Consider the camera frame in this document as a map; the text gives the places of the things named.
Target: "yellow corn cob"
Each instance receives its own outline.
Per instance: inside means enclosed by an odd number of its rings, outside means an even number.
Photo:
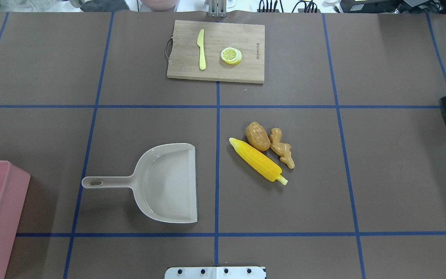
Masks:
[[[245,141],[239,141],[236,138],[230,138],[229,141],[237,154],[264,178],[271,182],[278,180],[283,185],[287,184],[288,180],[281,176],[280,166],[271,161],[265,154],[262,154]]]

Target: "knife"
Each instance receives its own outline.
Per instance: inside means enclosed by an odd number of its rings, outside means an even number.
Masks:
[[[199,69],[206,69],[206,57],[204,57],[204,29],[201,29],[197,37],[197,45],[200,48],[199,51]]]

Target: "white dustpan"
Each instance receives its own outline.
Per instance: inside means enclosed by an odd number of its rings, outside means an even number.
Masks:
[[[130,188],[140,210],[167,223],[197,222],[195,147],[170,143],[147,150],[131,176],[85,177],[87,189]]]

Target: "ginger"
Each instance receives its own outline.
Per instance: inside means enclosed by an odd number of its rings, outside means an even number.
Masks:
[[[293,169],[295,163],[292,159],[292,152],[290,151],[290,145],[288,143],[281,143],[283,133],[280,128],[271,129],[269,134],[269,141],[271,142],[271,150],[280,156],[280,161],[285,163],[288,168]]]
[[[255,149],[261,152],[268,150],[269,146],[271,145],[268,138],[268,133],[266,133],[266,130],[257,122],[252,122],[249,124],[249,126],[247,126],[245,129],[245,135],[249,143]]]

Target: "lemon slice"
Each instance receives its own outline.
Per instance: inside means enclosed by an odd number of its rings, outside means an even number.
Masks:
[[[236,65],[242,60],[242,53],[235,48],[225,48],[221,51],[221,59],[227,64]]]

